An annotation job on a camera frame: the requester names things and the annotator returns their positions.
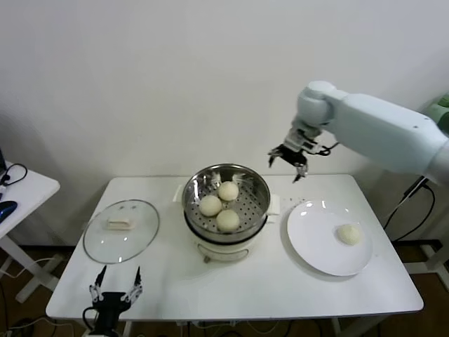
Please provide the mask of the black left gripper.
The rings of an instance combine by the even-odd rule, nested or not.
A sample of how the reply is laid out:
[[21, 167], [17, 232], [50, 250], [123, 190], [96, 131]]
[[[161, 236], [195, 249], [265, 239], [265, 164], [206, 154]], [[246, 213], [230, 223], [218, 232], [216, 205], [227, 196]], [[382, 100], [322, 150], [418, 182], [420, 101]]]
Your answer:
[[129, 302], [135, 302], [143, 292], [140, 267], [138, 267], [134, 284], [130, 291], [125, 292], [101, 292], [107, 266], [104, 265], [101, 272], [95, 278], [94, 284], [89, 286], [93, 308], [98, 312], [95, 326], [117, 326], [119, 316], [129, 309]]

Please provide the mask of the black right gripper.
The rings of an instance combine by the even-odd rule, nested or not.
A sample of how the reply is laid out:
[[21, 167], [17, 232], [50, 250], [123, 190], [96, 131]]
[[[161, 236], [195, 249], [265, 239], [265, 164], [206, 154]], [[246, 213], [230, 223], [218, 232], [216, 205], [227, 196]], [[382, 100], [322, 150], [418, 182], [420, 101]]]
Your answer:
[[278, 157], [295, 167], [296, 175], [293, 180], [294, 183], [305, 178], [308, 174], [307, 158], [303, 155], [302, 150], [295, 152], [285, 145], [279, 145], [275, 149], [270, 150], [268, 156], [269, 168], [272, 167], [275, 159]]

